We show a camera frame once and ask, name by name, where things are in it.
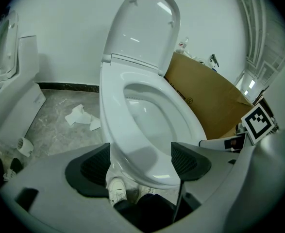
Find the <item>black rubber pad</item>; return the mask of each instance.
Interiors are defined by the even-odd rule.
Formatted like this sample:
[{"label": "black rubber pad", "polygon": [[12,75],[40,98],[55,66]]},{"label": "black rubber pad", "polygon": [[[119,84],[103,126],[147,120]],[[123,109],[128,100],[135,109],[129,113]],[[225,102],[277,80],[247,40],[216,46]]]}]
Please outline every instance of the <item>black rubber pad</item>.
[{"label": "black rubber pad", "polygon": [[110,164],[110,143],[105,143],[70,161],[65,170],[66,180],[85,197],[109,198],[105,178]]},{"label": "black rubber pad", "polygon": [[211,168],[208,158],[177,142],[171,143],[171,162],[182,181],[198,180]]}]

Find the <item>white paper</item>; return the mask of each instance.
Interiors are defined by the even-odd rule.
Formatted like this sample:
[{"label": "white paper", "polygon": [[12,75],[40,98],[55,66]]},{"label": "white paper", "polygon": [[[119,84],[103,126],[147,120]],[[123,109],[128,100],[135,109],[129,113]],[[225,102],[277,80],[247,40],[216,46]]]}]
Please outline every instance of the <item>white paper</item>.
[{"label": "white paper", "polygon": [[99,118],[92,115],[89,130],[93,131],[101,127]]},{"label": "white paper", "polygon": [[89,129],[91,131],[96,130],[101,127],[99,118],[87,113],[83,109],[83,105],[79,104],[78,106],[72,109],[71,114],[65,116],[66,121],[71,126],[74,123],[81,124],[90,124]]},{"label": "white paper", "polygon": [[76,120],[77,123],[90,124],[91,115],[82,109],[81,116]]},{"label": "white paper", "polygon": [[72,110],[71,114],[65,116],[66,121],[71,126],[74,124],[82,115],[82,113],[79,110]]}]

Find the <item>toilet lid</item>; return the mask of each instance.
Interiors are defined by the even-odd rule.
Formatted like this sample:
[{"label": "toilet lid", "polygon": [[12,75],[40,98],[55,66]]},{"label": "toilet lid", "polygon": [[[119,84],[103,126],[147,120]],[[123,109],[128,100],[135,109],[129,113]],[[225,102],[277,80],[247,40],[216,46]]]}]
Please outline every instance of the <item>toilet lid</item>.
[{"label": "toilet lid", "polygon": [[12,11],[0,26],[0,76],[16,72],[17,64],[17,24],[18,15]]},{"label": "toilet lid", "polygon": [[174,0],[125,0],[113,20],[104,54],[158,69],[164,76],[179,27]]}]

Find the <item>white sneaker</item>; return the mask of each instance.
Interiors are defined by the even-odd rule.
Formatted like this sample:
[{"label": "white sneaker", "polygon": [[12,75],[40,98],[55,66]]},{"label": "white sneaker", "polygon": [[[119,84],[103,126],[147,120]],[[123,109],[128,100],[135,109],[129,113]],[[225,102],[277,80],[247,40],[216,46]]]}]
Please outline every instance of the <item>white sneaker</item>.
[{"label": "white sneaker", "polygon": [[15,176],[16,176],[16,173],[13,170],[7,169],[7,172],[3,175],[3,179],[4,181],[9,181],[11,178]]},{"label": "white sneaker", "polygon": [[126,200],[126,186],[122,179],[113,178],[109,184],[109,199],[112,206],[117,202]]},{"label": "white sneaker", "polygon": [[138,196],[136,202],[138,202],[139,199],[141,199],[144,195],[146,195],[148,193],[155,194],[155,189],[148,187],[148,186],[140,185],[139,186],[139,196]]}]

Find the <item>bottle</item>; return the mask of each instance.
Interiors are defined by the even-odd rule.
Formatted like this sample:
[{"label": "bottle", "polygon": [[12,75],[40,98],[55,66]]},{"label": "bottle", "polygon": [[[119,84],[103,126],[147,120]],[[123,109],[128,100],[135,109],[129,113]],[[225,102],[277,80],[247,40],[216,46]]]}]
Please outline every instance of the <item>bottle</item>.
[{"label": "bottle", "polygon": [[188,42],[189,42],[189,37],[186,37],[183,41],[179,43],[179,48],[176,50],[176,52],[183,54]]}]

